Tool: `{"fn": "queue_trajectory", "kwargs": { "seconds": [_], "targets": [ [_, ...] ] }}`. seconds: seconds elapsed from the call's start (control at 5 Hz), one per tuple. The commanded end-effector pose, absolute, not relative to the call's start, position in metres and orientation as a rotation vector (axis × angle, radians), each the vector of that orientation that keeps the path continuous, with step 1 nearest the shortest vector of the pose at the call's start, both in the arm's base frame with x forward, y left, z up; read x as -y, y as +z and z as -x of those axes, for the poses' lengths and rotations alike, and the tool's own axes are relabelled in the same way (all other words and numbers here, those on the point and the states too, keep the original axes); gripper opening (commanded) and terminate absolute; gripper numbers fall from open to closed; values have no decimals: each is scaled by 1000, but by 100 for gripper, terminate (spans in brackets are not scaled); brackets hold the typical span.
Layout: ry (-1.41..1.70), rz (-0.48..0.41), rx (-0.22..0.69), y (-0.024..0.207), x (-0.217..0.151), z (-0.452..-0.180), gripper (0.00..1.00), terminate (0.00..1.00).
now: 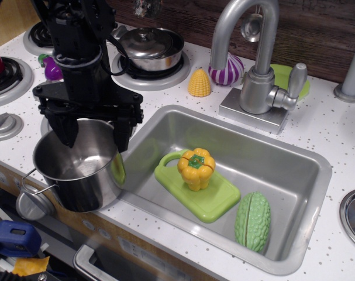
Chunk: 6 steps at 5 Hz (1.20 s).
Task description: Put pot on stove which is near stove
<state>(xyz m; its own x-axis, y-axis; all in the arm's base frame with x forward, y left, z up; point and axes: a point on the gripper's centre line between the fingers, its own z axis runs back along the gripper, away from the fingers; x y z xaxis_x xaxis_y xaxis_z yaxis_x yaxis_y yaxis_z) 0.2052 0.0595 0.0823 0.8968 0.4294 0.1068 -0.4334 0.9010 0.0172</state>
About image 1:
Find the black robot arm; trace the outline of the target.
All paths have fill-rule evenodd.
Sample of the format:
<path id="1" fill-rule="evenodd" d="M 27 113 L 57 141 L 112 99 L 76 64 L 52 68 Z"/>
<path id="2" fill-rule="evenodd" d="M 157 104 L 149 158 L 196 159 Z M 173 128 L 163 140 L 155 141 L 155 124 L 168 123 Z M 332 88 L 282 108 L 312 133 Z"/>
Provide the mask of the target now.
<path id="1" fill-rule="evenodd" d="M 113 81 L 106 43 L 124 49 L 112 37 L 115 13 L 106 1 L 33 1 L 50 32 L 53 60 L 63 81 L 33 89 L 39 110 L 62 144 L 73 147 L 81 118 L 109 121 L 119 152 L 128 148 L 133 128 L 143 120 L 143 97 Z"/>

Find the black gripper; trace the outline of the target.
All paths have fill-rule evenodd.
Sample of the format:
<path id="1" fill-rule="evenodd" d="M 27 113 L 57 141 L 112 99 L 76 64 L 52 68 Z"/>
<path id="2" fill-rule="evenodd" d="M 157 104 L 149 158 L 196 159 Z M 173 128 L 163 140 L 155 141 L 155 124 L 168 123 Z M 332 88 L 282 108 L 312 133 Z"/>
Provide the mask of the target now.
<path id="1" fill-rule="evenodd" d="M 78 118 L 113 122 L 113 137 L 119 153 L 128 149 L 129 139 L 136 124 L 143 122 L 141 94 L 107 82 L 98 93 L 89 89 L 78 90 L 77 99 L 66 83 L 40 84 L 33 89 L 40 100 L 40 113 L 63 145 L 72 148 L 78 135 Z"/>

